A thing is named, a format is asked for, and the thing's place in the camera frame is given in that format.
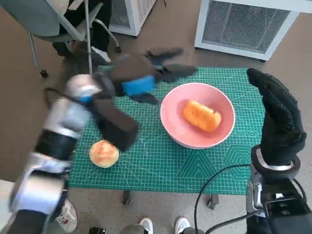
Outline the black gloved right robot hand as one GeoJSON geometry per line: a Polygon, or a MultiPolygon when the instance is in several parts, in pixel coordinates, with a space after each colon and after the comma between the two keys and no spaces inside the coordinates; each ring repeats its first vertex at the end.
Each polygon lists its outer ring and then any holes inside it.
{"type": "Polygon", "coordinates": [[[258,88],[265,108],[260,150],[268,165],[288,165],[304,149],[307,137],[298,102],[272,75],[247,70],[249,83],[258,88]]]}

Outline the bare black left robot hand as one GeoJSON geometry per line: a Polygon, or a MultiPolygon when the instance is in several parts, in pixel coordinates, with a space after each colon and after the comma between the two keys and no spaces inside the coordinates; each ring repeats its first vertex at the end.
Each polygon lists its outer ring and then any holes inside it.
{"type": "Polygon", "coordinates": [[[151,91],[158,83],[173,83],[197,71],[197,68],[191,65],[163,64],[164,61],[180,56],[183,52],[183,48],[180,47],[153,48],[144,53],[121,56],[108,72],[116,96],[128,96],[138,103],[157,105],[158,100],[151,91]]]}

